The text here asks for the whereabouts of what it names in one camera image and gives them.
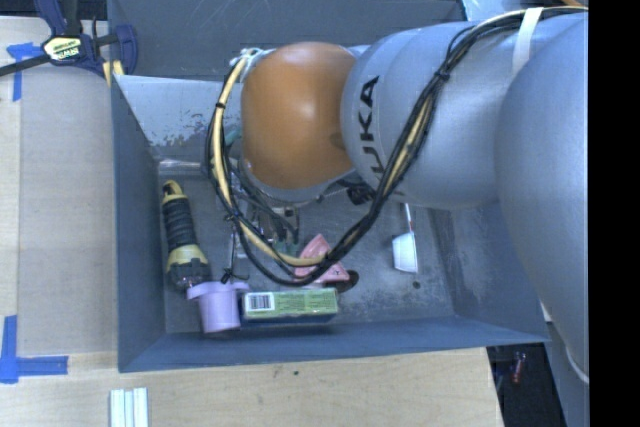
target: white tape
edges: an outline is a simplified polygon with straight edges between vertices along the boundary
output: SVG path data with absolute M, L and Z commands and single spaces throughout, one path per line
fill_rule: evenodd
M 531 57 L 531 39 L 536 30 L 536 25 L 538 25 L 538 21 L 540 20 L 542 9 L 542 7 L 527 9 L 522 18 L 518 37 L 513 47 L 513 61 L 511 65 L 513 77 L 518 74 Z

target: purple object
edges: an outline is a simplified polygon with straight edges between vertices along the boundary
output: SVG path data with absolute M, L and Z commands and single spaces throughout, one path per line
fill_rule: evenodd
M 250 288 L 243 282 L 207 281 L 187 289 L 187 299 L 197 300 L 200 306 L 203 332 L 216 333 L 240 327 L 238 290 Z

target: white plastic piece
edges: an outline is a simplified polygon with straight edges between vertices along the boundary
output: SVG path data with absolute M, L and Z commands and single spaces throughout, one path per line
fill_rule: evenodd
M 404 272 L 418 272 L 415 233 L 410 231 L 393 239 L 393 266 Z
M 531 57 L 531 39 L 542 14 L 541 7 L 527 9 L 520 24 L 518 37 L 513 47 L 512 72 L 515 77 Z
M 111 390 L 110 427 L 149 427 L 146 388 Z

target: white object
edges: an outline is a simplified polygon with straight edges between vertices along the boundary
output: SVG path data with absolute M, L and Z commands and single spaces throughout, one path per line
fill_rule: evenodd
M 109 425 L 110 427 L 148 427 L 147 389 L 111 390 Z
M 204 333 L 216 333 L 240 327 L 238 290 L 249 290 L 244 282 L 207 281 L 187 289 L 187 299 L 197 300 Z
M 404 204 L 409 231 L 393 239 L 393 266 L 399 271 L 418 272 L 418 253 L 416 251 L 416 236 L 413 232 L 411 210 Z

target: yellow cable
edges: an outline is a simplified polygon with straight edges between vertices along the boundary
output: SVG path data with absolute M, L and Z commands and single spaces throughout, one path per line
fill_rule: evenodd
M 222 154 L 220 152 L 220 148 L 222 147 L 222 117 L 224 114 L 224 109 L 227 104 L 227 101 L 231 95 L 231 90 L 235 85 L 238 77 L 242 73 L 243 68 L 246 66 L 248 61 L 248 56 L 243 56 L 238 63 L 234 66 L 231 74 L 225 81 L 222 86 L 222 90 L 220 92 L 220 96 L 218 98 L 218 103 L 215 107 L 213 120 L 212 120 L 212 138 L 211 138 L 211 151 L 213 155 L 213 162 L 209 164 L 213 164 L 212 172 L 214 178 L 218 182 L 220 187 L 220 193 L 222 194 L 225 201 L 231 204 L 231 194 L 229 191 L 229 184 L 226 180 L 225 175 L 225 165 L 222 158 Z M 246 235 L 246 237 L 259 249 L 267 253 L 275 260 L 282 260 L 285 263 L 293 266 L 293 267 L 309 267 L 313 265 L 318 265 L 321 263 L 327 256 L 327 253 L 323 253 L 313 258 L 299 258 L 287 254 L 282 254 L 276 252 L 269 244 L 265 243 L 260 237 L 258 237 L 248 226 L 246 226 L 243 222 L 240 223 L 240 227 L 242 231 Z

